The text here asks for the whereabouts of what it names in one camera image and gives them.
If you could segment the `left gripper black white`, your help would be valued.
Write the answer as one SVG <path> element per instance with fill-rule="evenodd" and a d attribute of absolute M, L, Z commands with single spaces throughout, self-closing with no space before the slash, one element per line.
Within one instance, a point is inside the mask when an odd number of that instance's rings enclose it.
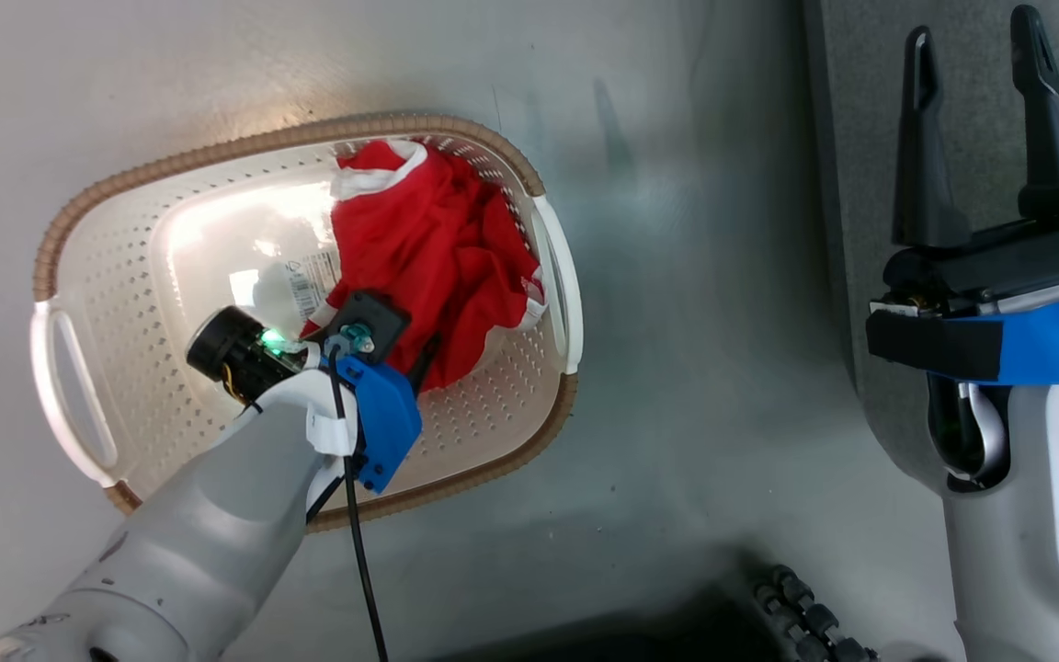
<path fill-rule="evenodd" d="M 439 335 L 430 337 L 406 373 L 413 394 L 421 393 L 438 345 Z M 186 361 L 190 368 L 221 384 L 236 402 L 251 405 L 270 387 L 310 365 L 310 344 L 286 338 L 241 307 L 227 306 L 212 314 L 195 332 Z"/>

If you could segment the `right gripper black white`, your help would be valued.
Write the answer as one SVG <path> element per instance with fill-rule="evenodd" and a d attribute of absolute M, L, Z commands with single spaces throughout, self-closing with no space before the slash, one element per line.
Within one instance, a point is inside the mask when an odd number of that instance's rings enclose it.
<path fill-rule="evenodd" d="M 870 325 L 940 324 L 1021 314 L 1059 301 L 1059 67 L 1041 12 L 1011 13 L 1012 80 L 1024 99 L 1026 183 L 1021 219 L 971 232 L 954 204 L 940 127 L 944 86 L 928 26 L 907 35 L 889 293 L 870 302 Z"/>

